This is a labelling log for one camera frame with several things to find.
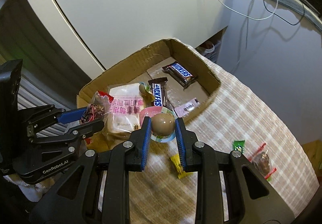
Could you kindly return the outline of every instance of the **black cable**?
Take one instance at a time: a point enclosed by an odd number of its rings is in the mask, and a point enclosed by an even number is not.
[[[292,26],[296,26],[297,24],[299,24],[300,22],[301,22],[301,20],[304,18],[304,16],[305,16],[305,7],[304,7],[304,3],[303,3],[303,1],[302,0],[299,0],[301,3],[302,3],[302,6],[303,6],[303,14],[301,15],[301,18],[300,18],[300,20],[297,22],[297,23],[295,23],[295,24],[293,24],[293,23],[290,23],[290,22],[288,22],[286,19],[284,19],[284,18],[282,18],[281,16],[279,16],[278,14],[276,14],[276,13],[274,13],[274,15],[276,15],[277,17],[279,17],[280,19],[282,19],[283,21],[285,21],[285,22],[287,22],[288,24],[290,24],[290,25],[292,25]],[[266,7],[266,4],[265,4],[265,0],[263,0],[263,4],[264,4],[264,7],[265,7],[265,9],[268,11],[268,12],[270,12],[270,13],[272,13],[267,7]]]

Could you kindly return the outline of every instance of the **checkered tablecloth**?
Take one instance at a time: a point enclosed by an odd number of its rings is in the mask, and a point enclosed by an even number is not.
[[[277,171],[270,184],[295,216],[306,207],[319,184],[310,161],[286,125],[248,87],[218,65],[199,55],[222,82],[214,102],[186,127],[200,141],[229,153],[234,140],[245,140],[248,157],[263,142]],[[146,170],[130,172],[132,224],[194,223],[197,173],[178,179],[170,156],[176,141],[151,141]]]

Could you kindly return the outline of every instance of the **blue rubber grip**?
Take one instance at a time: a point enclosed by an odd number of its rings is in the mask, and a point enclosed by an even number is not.
[[[57,121],[59,123],[63,123],[63,124],[67,124],[67,123],[71,123],[73,121],[78,121],[82,118],[82,115],[84,114],[86,110],[85,108],[80,108],[77,110],[70,110],[67,112],[64,112],[58,119]]]

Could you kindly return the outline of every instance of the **green candy wrapper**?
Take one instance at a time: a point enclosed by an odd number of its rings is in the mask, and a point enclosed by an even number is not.
[[[240,151],[241,153],[243,153],[244,152],[244,145],[245,145],[244,140],[236,140],[232,143],[232,150],[233,151]]]

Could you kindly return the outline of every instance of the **cardboard box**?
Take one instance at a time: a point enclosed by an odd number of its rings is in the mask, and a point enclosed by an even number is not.
[[[192,75],[198,77],[197,82],[194,82],[185,90],[169,74],[162,71],[162,66],[175,60]],[[133,53],[85,85],[77,96],[77,107],[87,106],[97,90],[106,91],[109,85],[139,81],[147,83],[151,78],[165,76],[168,78],[168,98],[174,107],[184,104],[194,97],[200,102],[197,108],[184,117],[185,123],[210,105],[221,84],[215,73],[205,64],[201,55],[196,51],[178,40],[164,39]],[[99,137],[102,142],[103,137],[99,134],[101,133],[97,133],[96,137]],[[99,150],[96,147],[95,149],[100,152],[106,150],[106,147],[101,147]]]

